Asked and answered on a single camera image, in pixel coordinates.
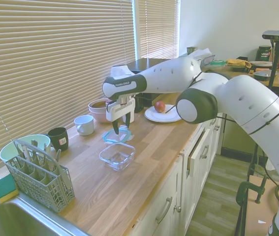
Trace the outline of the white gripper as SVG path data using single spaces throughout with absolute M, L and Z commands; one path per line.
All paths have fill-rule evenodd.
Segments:
M 110 102 L 106 107 L 106 119 L 112 122 L 115 134 L 119 134 L 118 119 L 123 118 L 127 128 L 134 122 L 135 98 L 122 97 Z

